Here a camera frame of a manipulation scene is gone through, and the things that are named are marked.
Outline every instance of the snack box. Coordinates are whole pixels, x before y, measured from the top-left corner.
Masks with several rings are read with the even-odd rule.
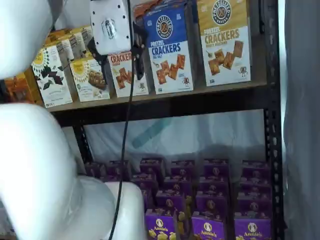
[[[197,191],[195,196],[196,208],[219,214],[222,218],[228,216],[228,198],[225,192]]]
[[[186,176],[194,178],[196,176],[195,160],[178,160],[171,162],[171,175],[172,176]]]
[[[190,226],[185,195],[181,191],[168,189],[159,190],[155,198],[158,206],[176,209],[179,233],[181,238],[187,238],[190,232]]]
[[[240,191],[237,196],[236,210],[271,212],[272,199],[270,193]]]
[[[150,189],[152,194],[155,196],[159,186],[156,175],[154,173],[146,174],[134,174],[132,175],[131,182],[136,184],[140,189]]]
[[[224,240],[225,222],[218,214],[195,211],[192,215],[194,240]]]
[[[148,240],[179,240],[177,213],[174,208],[150,208],[145,213]]]
[[[189,2],[154,7],[143,18],[156,94],[194,89],[194,31]]]
[[[236,240],[271,240],[271,219],[263,212],[235,212]]]
[[[246,0],[198,0],[206,85],[251,80]]]
[[[32,68],[4,80],[10,102],[42,105],[43,101]]]
[[[70,104],[77,99],[67,54],[60,41],[43,47],[31,66],[46,108]]]
[[[129,97],[132,84],[132,54],[130,51],[109,54],[108,60],[112,72],[116,95],[118,98]],[[148,95],[150,83],[146,74],[137,77],[134,74],[133,96]]]
[[[203,161],[204,176],[226,177],[229,179],[229,160],[206,158]]]
[[[112,80],[104,78],[101,66],[92,56],[74,60],[70,67],[80,102],[107,100],[113,95]]]
[[[242,161],[242,176],[245,178],[270,179],[270,166],[263,161]]]
[[[201,176],[198,183],[198,191],[213,191],[215,193],[227,193],[229,195],[229,181],[223,176]]]
[[[166,175],[165,161],[161,157],[145,157],[140,161],[140,171],[142,173],[155,173],[156,179],[161,185]]]
[[[267,179],[241,177],[239,188],[244,192],[271,193],[271,184]]]
[[[109,161],[107,164],[106,173],[108,175],[120,175],[120,169],[121,169],[121,161]],[[125,160],[123,161],[123,179],[128,181],[130,179],[130,164],[129,161]]]

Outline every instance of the annie's logo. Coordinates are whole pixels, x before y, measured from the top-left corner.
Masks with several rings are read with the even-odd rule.
[[[212,8],[212,18],[218,25],[226,24],[231,17],[231,6],[226,0],[218,0]]]
[[[248,230],[250,232],[245,232],[244,233],[245,237],[262,237],[261,232],[257,232],[258,231],[258,226],[255,223],[250,222],[248,224]]]
[[[160,16],[156,21],[156,32],[162,39],[168,39],[172,34],[173,28],[171,19],[166,15]]]
[[[214,237],[216,238],[217,237],[217,234],[215,232],[212,232],[212,226],[210,223],[206,222],[204,225],[203,225],[203,228],[205,231],[201,231],[201,234],[203,235],[207,235],[207,236],[211,236],[211,237]]]

